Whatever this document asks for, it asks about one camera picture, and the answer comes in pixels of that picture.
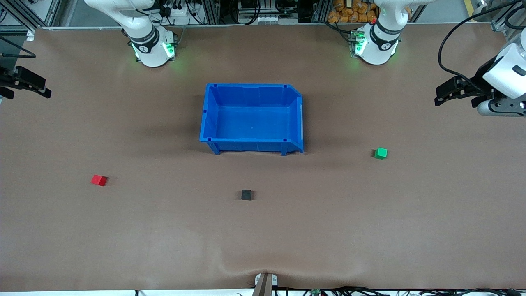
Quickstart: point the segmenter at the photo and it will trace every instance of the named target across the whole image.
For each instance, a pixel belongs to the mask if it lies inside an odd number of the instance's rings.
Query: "green led light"
[[[174,46],[171,43],[166,44],[163,42],[163,47],[165,49],[166,55],[168,55],[169,57],[174,56],[175,50]]]
[[[133,51],[135,52],[135,56],[137,58],[139,58],[139,53],[137,52],[137,49],[135,48],[135,45],[133,45],[133,43],[131,44],[132,48],[133,48]]]
[[[393,45],[393,50],[391,51],[391,55],[395,54],[397,45],[398,45],[398,41],[396,41],[396,43]]]
[[[363,38],[357,45],[356,45],[356,54],[362,54],[363,49],[367,45],[367,39]]]

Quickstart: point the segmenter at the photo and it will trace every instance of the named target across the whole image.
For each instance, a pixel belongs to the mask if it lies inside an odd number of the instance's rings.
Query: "green cube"
[[[378,147],[375,152],[376,159],[385,159],[387,157],[387,149]]]

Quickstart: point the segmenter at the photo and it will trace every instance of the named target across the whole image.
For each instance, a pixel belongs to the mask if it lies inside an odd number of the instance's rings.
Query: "cube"
[[[106,185],[106,181],[108,181],[108,177],[93,175],[92,184],[104,186]]]
[[[378,149],[376,149],[376,152],[375,152],[375,158],[382,160],[382,159],[385,159],[386,157],[387,157],[387,149],[378,147]]]
[[[251,201],[252,200],[252,190],[248,190],[248,189],[241,190],[241,200]]]

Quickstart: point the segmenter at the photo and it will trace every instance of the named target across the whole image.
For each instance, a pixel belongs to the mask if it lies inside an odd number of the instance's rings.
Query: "cable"
[[[516,29],[516,30],[522,30],[522,29],[525,29],[526,26],[515,26],[515,25],[512,25],[510,23],[510,17],[512,17],[517,11],[521,10],[524,8],[524,5],[521,5],[515,9],[513,9],[512,11],[510,11],[506,17],[504,18],[504,23],[506,24],[506,27],[510,28],[510,29]]]
[[[140,10],[138,10],[138,9],[135,9],[135,11],[138,12],[138,13],[140,13],[140,14],[144,14],[144,15],[146,15],[148,18],[153,18],[153,19],[155,19],[155,20],[158,21],[158,22],[162,22],[162,19],[158,19],[158,18],[153,17],[153,15],[154,15],[153,13],[147,14],[147,13],[145,13],[144,11],[140,11]]]
[[[431,295],[435,295],[435,296],[453,296],[453,292],[451,291],[438,291],[438,290],[434,290],[434,289],[425,289],[425,290],[422,290],[420,291],[420,293],[418,293],[419,295],[425,295],[425,294],[431,294]]]
[[[0,17],[2,18],[0,19],[0,23],[3,22],[5,18],[7,17],[7,11],[4,10],[3,8],[2,8],[2,11],[0,12]]]
[[[259,13],[261,12],[261,2],[259,0],[254,0],[254,16],[250,22],[246,23],[245,26],[253,24],[259,18]]]
[[[347,43],[354,44],[353,41],[347,39],[347,37],[344,36],[344,34],[347,34],[347,35],[348,35],[348,34],[351,34],[351,31],[347,31],[347,30],[344,30],[344,29],[340,29],[340,28],[338,27],[337,24],[335,24],[335,26],[333,26],[333,25],[329,24],[329,23],[326,22],[326,21],[316,21],[316,23],[320,23],[320,24],[325,24],[325,25],[327,25],[327,26],[328,26],[329,28],[331,28],[332,30],[338,32],[338,33],[340,34],[340,36],[343,38],[343,40],[345,40]]]
[[[190,12],[190,15],[196,20],[196,22],[197,22],[199,25],[204,25],[205,23],[203,23],[203,22],[201,21],[201,18],[199,18],[199,19],[196,18],[196,15],[197,15],[197,16],[199,16],[199,15],[197,14],[198,11],[196,10],[196,6],[195,6],[195,4],[194,4],[194,6],[193,6],[193,8],[194,8],[194,12],[192,13],[192,11],[190,10],[191,7],[190,7],[190,3],[188,2],[188,0],[185,0],[185,3],[186,3],[186,7],[188,8],[188,12]]]
[[[18,48],[19,50],[29,54],[29,55],[21,55],[21,54],[6,54],[6,53],[3,53],[2,57],[36,58],[36,55],[34,53],[28,51],[27,49],[21,47],[18,44],[15,44],[14,42],[11,42],[10,40],[7,40],[6,38],[4,38],[4,36],[0,36],[0,40],[3,40],[5,42],[13,45],[14,47]]]
[[[281,2],[284,2],[284,0],[276,0],[274,1],[274,8],[279,11],[279,13],[283,13],[283,14],[290,14],[290,13],[295,13],[298,11],[297,8],[292,8],[292,9],[286,9],[285,6],[283,6],[283,8],[280,8],[278,7],[278,3],[281,3]]]
[[[449,37],[451,36],[451,34],[453,34],[453,32],[458,29],[461,25],[465,24],[466,22],[476,18],[476,17],[479,17],[481,15],[484,15],[484,14],[488,14],[490,12],[494,12],[496,10],[499,10],[501,8],[504,8],[504,7],[508,7],[508,6],[511,6],[511,5],[514,5],[516,3],[519,3],[521,2],[522,0],[514,0],[512,2],[509,2],[509,3],[506,3],[506,4],[502,4],[502,5],[499,5],[499,6],[496,6],[494,8],[491,8],[491,9],[488,9],[486,10],[485,12],[481,12],[481,13],[477,13],[477,14],[474,14],[468,18],[466,18],[465,20],[463,20],[462,22],[458,23],[455,27],[453,27],[453,29],[451,29],[451,31],[449,31],[449,33],[444,37],[444,40],[442,41],[442,44],[440,44],[440,48],[438,49],[438,65],[442,68],[442,70],[448,72],[448,73],[451,73],[453,75],[456,75],[462,79],[464,79],[467,83],[469,83],[471,86],[473,86],[478,92],[482,93],[482,94],[485,94],[485,95],[490,95],[488,93],[486,93],[485,91],[483,91],[480,87],[476,86],[469,78],[467,78],[466,76],[460,74],[459,72],[456,72],[456,71],[453,71],[451,69],[448,69],[446,68],[443,64],[442,64],[442,49],[444,48],[444,44],[446,43],[446,41],[449,39]]]
[[[232,18],[232,21],[234,21],[234,23],[240,25],[241,23],[239,22],[237,17],[234,17],[234,12],[236,10],[239,10],[237,7],[234,7],[234,4],[237,1],[238,0],[230,0],[230,2],[228,4],[228,13],[230,14],[230,18]],[[244,25],[248,26],[248,25],[253,24],[255,21],[257,21],[257,19],[259,18],[260,12],[261,12],[261,2],[259,0],[254,0],[254,15],[252,16],[250,21],[248,23],[245,23]]]
[[[462,293],[458,293],[457,291],[455,291],[454,295],[455,296],[462,296],[462,295],[465,295],[465,294],[468,294],[468,293],[471,293],[471,292],[486,292],[486,293],[492,293],[492,294],[495,294],[495,295],[498,295],[498,296],[504,296],[504,294],[502,292],[499,292],[499,291],[496,291],[496,290],[492,290],[492,289],[487,289],[487,288],[477,288],[477,289],[467,290],[467,291],[462,292]]]
[[[186,27],[183,27],[183,30],[181,31],[181,36],[177,39],[177,45],[183,41],[183,34],[185,33]]]

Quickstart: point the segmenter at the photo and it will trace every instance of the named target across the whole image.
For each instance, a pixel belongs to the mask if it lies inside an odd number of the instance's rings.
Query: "black cable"
[[[190,3],[188,2],[188,0],[185,0],[185,3],[186,3],[186,7],[188,8],[188,12],[190,12],[190,15],[196,20],[196,22],[199,25],[204,25],[204,23],[200,21],[201,18],[196,19],[197,11],[195,9],[196,8],[195,5],[194,5],[194,12],[192,13],[192,11],[190,10]]]
[[[239,25],[239,20],[237,19],[237,17],[234,17],[234,11],[238,9],[237,7],[233,7],[235,2],[236,0],[230,0],[230,2],[228,3],[228,13],[230,14],[230,18],[232,18],[232,21]]]
[[[162,19],[158,19],[158,18],[153,17],[153,13],[147,14],[147,13],[145,13],[144,11],[140,11],[140,10],[138,10],[138,9],[135,9],[135,11],[138,12],[138,13],[140,13],[140,14],[144,14],[144,15],[146,15],[148,18],[151,17],[151,18],[155,19],[155,20],[158,21],[158,22],[161,22],[161,21],[162,21]]]
[[[340,34],[340,36],[343,38],[343,40],[345,40],[347,43],[351,43],[351,44],[354,44],[353,41],[347,39],[346,35],[349,35],[351,34],[351,31],[347,31],[347,30],[344,30],[344,29],[340,29],[338,27],[337,24],[335,24],[335,26],[329,24],[328,22],[326,21],[316,21],[316,23],[320,23],[320,24],[325,24],[327,25],[329,28],[331,28],[332,30],[338,32]]]
[[[506,27],[510,28],[510,29],[516,29],[516,30],[522,30],[522,29],[525,29],[526,26],[515,26],[515,25],[512,25],[510,23],[510,17],[512,17],[517,11],[521,10],[524,8],[524,5],[521,5],[515,9],[513,9],[512,11],[510,11],[506,17],[504,18],[504,23],[506,24]]]
[[[487,289],[487,288],[477,288],[477,289],[467,290],[467,291],[462,292],[462,293],[458,293],[457,291],[455,291],[454,295],[455,296],[462,296],[462,295],[465,295],[465,294],[468,294],[468,293],[472,293],[472,292],[486,292],[486,293],[492,293],[492,294],[495,294],[495,295],[498,295],[498,296],[504,296],[504,294],[502,292],[500,292],[500,291]]]
[[[388,296],[386,294],[382,294],[378,291],[375,291],[373,289],[370,289],[370,288],[366,288],[366,287],[344,287],[343,289],[348,289],[349,291],[352,291],[352,292],[358,292],[358,293],[362,293],[363,295],[370,295],[368,293],[373,293],[374,295],[376,296]]]
[[[254,0],[254,16],[252,16],[252,19],[250,22],[246,23],[245,26],[251,25],[259,18],[259,13],[261,12],[261,2],[259,0]]]
[[[199,11],[196,9],[196,3],[195,3],[195,0],[191,0],[191,3],[192,3],[192,9],[193,9],[194,12],[195,12],[195,15],[194,15],[194,16],[197,16],[197,18],[199,19],[198,22],[199,22],[201,25],[204,25],[205,22],[203,22],[203,20],[202,20],[201,17],[199,16]]]
[[[4,10],[2,8],[1,12],[0,12],[0,17],[2,18],[2,20],[0,20],[0,23],[3,22],[5,20],[5,18],[7,17],[7,11]]]
[[[463,74],[460,74],[459,72],[456,72],[456,71],[453,71],[451,69],[448,69],[446,68],[443,64],[442,64],[442,49],[444,48],[444,44],[446,43],[446,41],[449,39],[449,37],[451,36],[451,34],[453,34],[453,32],[458,29],[461,25],[465,24],[466,22],[476,18],[476,17],[479,17],[481,15],[484,15],[484,14],[488,14],[490,12],[494,12],[496,10],[499,10],[499,9],[502,9],[504,7],[508,7],[508,6],[511,6],[511,5],[514,5],[516,3],[519,3],[521,2],[522,0],[514,0],[512,2],[509,2],[509,3],[506,3],[506,4],[502,4],[502,5],[499,5],[499,6],[495,6],[494,8],[491,8],[491,9],[488,9],[484,12],[481,12],[481,13],[477,13],[477,14],[474,14],[468,18],[466,18],[465,20],[463,20],[462,22],[458,23],[455,27],[453,27],[453,29],[451,29],[451,31],[449,31],[449,33],[444,37],[444,40],[442,41],[442,44],[440,44],[440,48],[438,49],[438,65],[442,68],[442,70],[448,72],[448,73],[451,73],[453,75],[456,75],[458,77],[461,77],[462,79],[464,79],[467,83],[469,83],[471,86],[473,86],[478,92],[482,93],[482,94],[486,94],[486,95],[490,95],[488,93],[486,93],[485,91],[483,91],[480,87],[476,86],[469,78],[467,78],[466,76],[464,76]]]
[[[425,289],[425,290],[420,291],[420,293],[418,294],[419,295],[431,294],[435,296],[453,296],[453,293],[451,291],[438,291],[434,289]]]
[[[23,51],[23,52],[26,52],[28,53],[29,55],[21,55],[21,54],[7,54],[7,53],[3,53],[2,54],[2,57],[18,57],[18,58],[36,58],[36,55],[30,51],[28,51],[27,49],[21,47],[20,45],[14,43],[14,42],[11,42],[10,40],[7,40],[6,38],[4,38],[3,36],[0,36],[0,40],[3,40],[11,45],[13,45],[14,47],[18,48],[19,50]]]
[[[286,9],[285,6],[283,6],[283,8],[280,8],[278,3],[281,3],[283,2],[284,0],[276,0],[274,1],[274,8],[279,11],[279,13],[283,13],[283,14],[290,14],[290,13],[295,13],[298,11],[297,8],[292,8],[292,9]]]

